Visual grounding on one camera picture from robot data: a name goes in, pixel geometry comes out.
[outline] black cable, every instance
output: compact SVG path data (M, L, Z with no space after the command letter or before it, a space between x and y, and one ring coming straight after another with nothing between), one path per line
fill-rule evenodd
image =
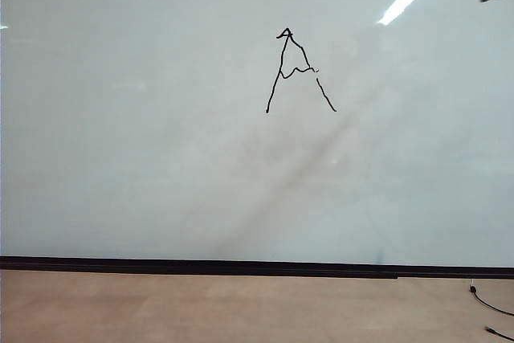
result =
M514 313L512 312L507 312L507 311L504 311L503 309L499 309L499 308L496 308L492 305L490 305L489 303L486 303L485 301L483 301L482 299L479 298L479 296L476 294L476 287L474 285L470 285L469 287L469 292L471 292L475 298L480 302L482 303L483 305L486 305L487 307L489 308L492 308L494 309L495 311L498 311L498 312L501 312L501 313L504 313L505 315L509 315L509 316L514 316Z
M514 339L512 339L511 337L508 337L507 335L503 335L502 333L499 333L498 331L495 331L494 329L492 329L491 327L487 327L485 326L485 330L488 332L488 333L492 333L493 335L496 335L498 337L502 337L503 339L507 339L508 341L514 341Z

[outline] whiteboard surface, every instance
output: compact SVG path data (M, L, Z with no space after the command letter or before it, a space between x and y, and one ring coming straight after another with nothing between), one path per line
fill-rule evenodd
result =
M393 1L2 0L3 255L514 267L514 0Z

